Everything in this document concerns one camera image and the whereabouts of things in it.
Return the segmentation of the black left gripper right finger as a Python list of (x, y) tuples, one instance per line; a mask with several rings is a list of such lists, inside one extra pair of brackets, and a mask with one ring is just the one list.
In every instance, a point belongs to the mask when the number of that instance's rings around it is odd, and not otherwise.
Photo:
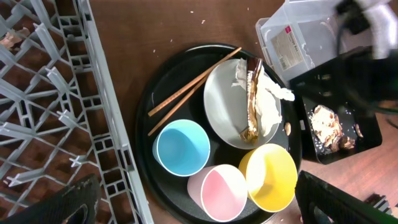
[(295, 196), (303, 224), (397, 224), (397, 206), (386, 196), (372, 194), (361, 201), (302, 170)]

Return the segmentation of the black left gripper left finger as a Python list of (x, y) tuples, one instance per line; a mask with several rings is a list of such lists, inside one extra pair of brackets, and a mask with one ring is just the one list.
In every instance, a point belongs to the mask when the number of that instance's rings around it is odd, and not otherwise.
[(90, 174), (1, 223), (94, 223), (100, 199), (101, 187), (98, 179)]

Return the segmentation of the yellow plastic bowl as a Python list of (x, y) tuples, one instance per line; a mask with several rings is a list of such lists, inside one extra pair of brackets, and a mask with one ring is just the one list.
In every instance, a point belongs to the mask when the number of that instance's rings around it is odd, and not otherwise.
[(246, 180), (248, 198), (261, 210), (276, 213), (295, 196), (298, 173), (292, 156), (277, 144), (264, 144), (241, 159), (239, 170)]

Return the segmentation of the brown gold snack wrapper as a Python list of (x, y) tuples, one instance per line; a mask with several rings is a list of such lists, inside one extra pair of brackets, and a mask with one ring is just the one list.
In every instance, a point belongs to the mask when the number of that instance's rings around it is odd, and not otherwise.
[(255, 145), (258, 139), (257, 117), (256, 117), (256, 93), (262, 60), (249, 58), (246, 62), (246, 106), (248, 126), (241, 131), (241, 139), (249, 144)]

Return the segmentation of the pink plastic cup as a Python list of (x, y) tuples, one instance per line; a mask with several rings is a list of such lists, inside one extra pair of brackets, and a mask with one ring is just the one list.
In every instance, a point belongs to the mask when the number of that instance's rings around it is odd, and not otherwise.
[(243, 211), (248, 188), (241, 171), (229, 164), (205, 167), (187, 183), (191, 199), (214, 221), (229, 222)]

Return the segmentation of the white paper napkin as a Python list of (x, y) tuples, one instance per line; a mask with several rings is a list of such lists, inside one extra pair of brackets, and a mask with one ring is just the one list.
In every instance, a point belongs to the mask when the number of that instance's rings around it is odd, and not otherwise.
[[(246, 91), (246, 62), (241, 58), (235, 67), (235, 79), (232, 87), (240, 86)], [(267, 136), (275, 124), (282, 121), (282, 115), (277, 109), (277, 100), (294, 101), (295, 96), (291, 90), (280, 87), (265, 72), (262, 65), (257, 83), (256, 117), (259, 135)]]

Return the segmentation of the light blue plastic cup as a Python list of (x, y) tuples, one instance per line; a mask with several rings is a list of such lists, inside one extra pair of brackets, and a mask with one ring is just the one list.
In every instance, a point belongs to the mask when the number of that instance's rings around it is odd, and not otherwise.
[(154, 159), (167, 172), (179, 177), (189, 177), (201, 171), (210, 152), (206, 131), (189, 119), (178, 119), (166, 125), (152, 145)]

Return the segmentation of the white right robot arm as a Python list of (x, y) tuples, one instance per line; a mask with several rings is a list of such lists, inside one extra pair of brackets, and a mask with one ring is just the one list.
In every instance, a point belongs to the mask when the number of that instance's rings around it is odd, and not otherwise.
[[(387, 1), (341, 1), (336, 37), (336, 59), (342, 92), (359, 108), (397, 113), (397, 16)], [(351, 55), (341, 53), (341, 36), (370, 31), (371, 45)]]

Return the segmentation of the grey plastic dishwasher rack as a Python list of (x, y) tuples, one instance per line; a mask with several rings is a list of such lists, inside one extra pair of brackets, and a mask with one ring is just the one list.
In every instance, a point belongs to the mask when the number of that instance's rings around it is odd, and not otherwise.
[(90, 174), (96, 223), (152, 223), (90, 2), (1, 0), (1, 218)]

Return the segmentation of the black rectangular food-waste tray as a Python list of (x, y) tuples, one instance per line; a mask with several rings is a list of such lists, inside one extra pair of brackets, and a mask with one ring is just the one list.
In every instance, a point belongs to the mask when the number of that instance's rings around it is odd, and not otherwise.
[(357, 72), (355, 60), (370, 53), (370, 47), (357, 47), (289, 81), (304, 126), (304, 159), (330, 164), (381, 145), (376, 115), (359, 104), (347, 80)]

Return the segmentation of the clear plastic waste bin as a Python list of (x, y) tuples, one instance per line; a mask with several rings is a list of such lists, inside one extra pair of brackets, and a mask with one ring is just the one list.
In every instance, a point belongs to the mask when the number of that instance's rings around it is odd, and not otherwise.
[(286, 0), (276, 12), (259, 19), (256, 32), (266, 63), (285, 84), (336, 57), (343, 16), (339, 1)]

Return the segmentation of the pile of food scraps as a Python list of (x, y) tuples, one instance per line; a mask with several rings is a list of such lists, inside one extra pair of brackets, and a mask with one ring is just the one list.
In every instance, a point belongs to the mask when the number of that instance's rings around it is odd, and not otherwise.
[(345, 135), (338, 115), (326, 106), (316, 106), (309, 120), (321, 152), (329, 154), (355, 147), (356, 141)]

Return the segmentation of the round black tray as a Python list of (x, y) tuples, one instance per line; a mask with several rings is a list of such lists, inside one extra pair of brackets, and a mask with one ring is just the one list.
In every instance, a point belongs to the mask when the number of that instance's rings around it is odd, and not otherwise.
[[(156, 135), (148, 133), (174, 104), (168, 104), (153, 116), (148, 116), (148, 112), (233, 50), (235, 46), (228, 44), (202, 44), (179, 52), (158, 68), (137, 106), (133, 135), (139, 173), (156, 200), (182, 223), (213, 223), (213, 220), (190, 198), (188, 179), (167, 172), (153, 156)], [(230, 164), (237, 167), (246, 151), (228, 145), (213, 131), (205, 114), (203, 90), (197, 90), (169, 121), (189, 119), (206, 131), (211, 147), (209, 166)]]

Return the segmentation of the grey round plate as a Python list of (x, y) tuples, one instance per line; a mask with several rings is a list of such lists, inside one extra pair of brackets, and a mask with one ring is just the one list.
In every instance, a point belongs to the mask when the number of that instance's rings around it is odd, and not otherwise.
[(271, 141), (277, 133), (273, 124), (270, 133), (259, 133), (256, 144), (244, 142), (240, 133), (248, 125), (246, 87), (236, 81), (236, 67), (240, 59), (230, 59), (219, 64), (208, 76), (203, 94), (205, 113), (215, 133), (230, 146), (238, 149), (254, 149)]

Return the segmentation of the lower wooden chopstick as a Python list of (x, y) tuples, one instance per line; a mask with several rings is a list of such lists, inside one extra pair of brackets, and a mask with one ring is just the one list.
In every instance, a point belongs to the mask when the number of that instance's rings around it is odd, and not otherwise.
[(154, 134), (204, 83), (206, 77), (199, 81), (147, 134), (151, 136)]

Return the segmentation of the wooden chopstick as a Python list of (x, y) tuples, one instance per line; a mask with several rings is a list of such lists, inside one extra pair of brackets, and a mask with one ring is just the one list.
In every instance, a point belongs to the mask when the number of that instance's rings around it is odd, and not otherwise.
[(194, 78), (192, 81), (187, 83), (185, 86), (183, 86), (181, 89), (176, 91), (173, 95), (168, 97), (166, 100), (161, 102), (159, 105), (157, 105), (155, 108), (150, 110), (148, 112), (149, 116), (153, 116), (156, 114), (158, 111), (160, 111), (162, 108), (167, 106), (170, 102), (172, 102), (174, 99), (176, 99), (178, 96), (180, 96), (182, 93), (185, 93), (188, 89), (190, 89), (193, 85), (197, 84), (199, 81), (204, 79), (214, 68), (216, 68), (219, 64), (225, 62), (226, 60), (230, 59), (232, 56), (234, 56), (236, 53), (238, 53), (242, 47), (238, 47), (235, 50), (233, 50), (230, 54), (222, 58), (220, 61), (216, 62), (214, 65), (212, 65), (210, 68), (206, 69), (203, 73), (201, 73), (199, 76)]
[(151, 136), (154, 134), (204, 83), (206, 77), (199, 81), (147, 134)]

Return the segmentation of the upper wooden chopstick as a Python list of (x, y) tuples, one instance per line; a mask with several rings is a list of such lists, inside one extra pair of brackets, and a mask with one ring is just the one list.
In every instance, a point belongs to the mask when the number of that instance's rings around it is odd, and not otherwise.
[(150, 110), (148, 112), (149, 116), (153, 116), (156, 114), (158, 111), (160, 111), (162, 108), (167, 106), (170, 102), (172, 102), (174, 99), (176, 99), (178, 96), (180, 96), (182, 93), (185, 93), (188, 89), (190, 89), (193, 85), (197, 84), (199, 81), (204, 79), (214, 68), (216, 68), (219, 64), (225, 62), (226, 60), (230, 59), (232, 56), (234, 56), (236, 53), (238, 53), (242, 47), (238, 47), (235, 50), (233, 50), (230, 54), (222, 58), (220, 61), (216, 62), (214, 65), (212, 65), (210, 68), (206, 69), (203, 73), (201, 73), (199, 76), (194, 78), (192, 81), (187, 83), (185, 86), (183, 86), (181, 89), (176, 91), (173, 95), (168, 97), (166, 100), (161, 102), (159, 105), (157, 105), (155, 108)]

